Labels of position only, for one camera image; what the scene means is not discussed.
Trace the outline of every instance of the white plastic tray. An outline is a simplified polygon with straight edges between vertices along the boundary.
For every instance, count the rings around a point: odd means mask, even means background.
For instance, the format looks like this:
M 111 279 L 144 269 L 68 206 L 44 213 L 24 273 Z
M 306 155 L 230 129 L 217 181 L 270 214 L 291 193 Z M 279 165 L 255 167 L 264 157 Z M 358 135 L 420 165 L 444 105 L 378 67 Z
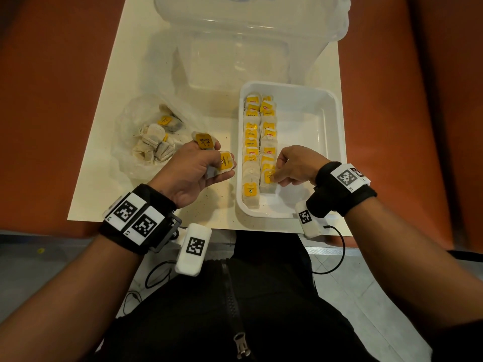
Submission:
M 249 81 L 240 91 L 238 106 L 237 203 L 244 213 L 253 217 L 292 219 L 295 204 L 308 199 L 313 186 L 278 186 L 275 194 L 261 194 L 260 208 L 249 209 L 242 198 L 242 162 L 244 156 L 243 117 L 245 97 L 251 92 L 272 95 L 277 103 L 278 153 L 286 146 L 303 145 L 320 152 L 333 161 L 345 163 L 344 124 L 341 107 L 327 90 L 307 86 Z

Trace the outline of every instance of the hand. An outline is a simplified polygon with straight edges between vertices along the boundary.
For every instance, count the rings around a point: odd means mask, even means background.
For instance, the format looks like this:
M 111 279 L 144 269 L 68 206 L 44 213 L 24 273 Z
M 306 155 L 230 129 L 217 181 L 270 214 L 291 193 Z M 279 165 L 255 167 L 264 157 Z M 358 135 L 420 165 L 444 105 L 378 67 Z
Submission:
M 277 171 L 272 176 L 272 181 L 282 187 L 288 184 L 299 185 L 309 181 L 315 184 L 315 177 L 320 168 L 330 163 L 323 157 L 304 146 L 289 146 L 282 149 L 277 160 Z
M 235 176 L 231 170 L 205 180 L 206 168 L 220 167 L 221 164 L 221 145 L 218 141 L 214 148 L 202 150 L 195 141 L 184 144 L 148 185 L 172 200 L 177 208 L 190 205 L 206 187 Z

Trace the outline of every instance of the white table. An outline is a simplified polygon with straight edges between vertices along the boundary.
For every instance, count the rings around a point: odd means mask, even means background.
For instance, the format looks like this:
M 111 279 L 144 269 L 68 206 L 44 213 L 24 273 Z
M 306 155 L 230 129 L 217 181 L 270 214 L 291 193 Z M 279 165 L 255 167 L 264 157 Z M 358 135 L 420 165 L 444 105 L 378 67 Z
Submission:
M 191 94 L 182 83 L 182 66 L 175 62 L 176 41 L 153 7 L 153 0 L 126 0 L 96 114 L 69 210 L 69 220 L 101 221 L 101 214 L 121 194 L 132 190 L 131 182 L 111 156 L 114 120 L 134 97 L 160 90 L 190 100 L 209 117 L 213 134 L 222 147 L 236 152 L 237 113 L 207 110 L 203 96 Z M 330 43 L 307 74 L 306 85 L 332 91 L 342 101 L 337 43 Z M 223 106 L 238 102 L 224 101 Z M 235 181 L 214 185 L 192 205 L 178 210 L 187 226 L 196 222 L 214 229 L 302 233 L 297 219 L 261 219 L 245 215 L 235 204 Z M 345 236 L 351 233 L 343 219 L 334 225 Z M 328 230 L 327 235 L 336 235 Z

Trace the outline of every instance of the zipper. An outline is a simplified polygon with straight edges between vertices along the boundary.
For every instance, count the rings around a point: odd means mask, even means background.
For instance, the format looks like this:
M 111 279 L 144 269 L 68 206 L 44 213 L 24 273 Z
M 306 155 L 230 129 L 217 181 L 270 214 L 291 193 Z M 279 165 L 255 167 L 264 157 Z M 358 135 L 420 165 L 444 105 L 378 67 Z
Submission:
M 226 264 L 226 260 L 223 259 L 221 261 L 222 267 L 222 274 L 223 274 L 223 284 L 225 286 L 225 297 L 226 297 L 226 307 L 228 309 L 228 318 L 230 321 L 231 328 L 233 329 L 233 333 L 235 336 L 233 337 L 233 341 L 237 345 L 238 350 L 238 359 L 242 359 L 243 357 L 248 357 L 251 355 L 252 351 L 248 347 L 245 339 L 245 330 L 243 328 L 242 319 L 240 317 L 240 311 L 238 307 L 238 302 L 235 297 L 235 292 L 233 292 L 233 286 L 231 283 L 231 276 L 230 270 L 228 269 L 228 264 Z

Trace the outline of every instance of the zipper pull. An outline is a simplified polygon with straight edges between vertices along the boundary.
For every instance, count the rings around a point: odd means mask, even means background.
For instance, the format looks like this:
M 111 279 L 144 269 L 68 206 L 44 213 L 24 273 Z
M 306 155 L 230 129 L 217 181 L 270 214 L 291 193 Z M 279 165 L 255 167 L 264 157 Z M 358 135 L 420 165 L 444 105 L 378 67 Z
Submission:
M 250 348 L 246 344 L 245 340 L 245 333 L 241 332 L 238 333 L 233 337 L 233 340 L 237 344 L 237 349 L 238 349 L 238 359 L 242 359 L 243 357 L 248 357 L 252 351 L 250 351 Z

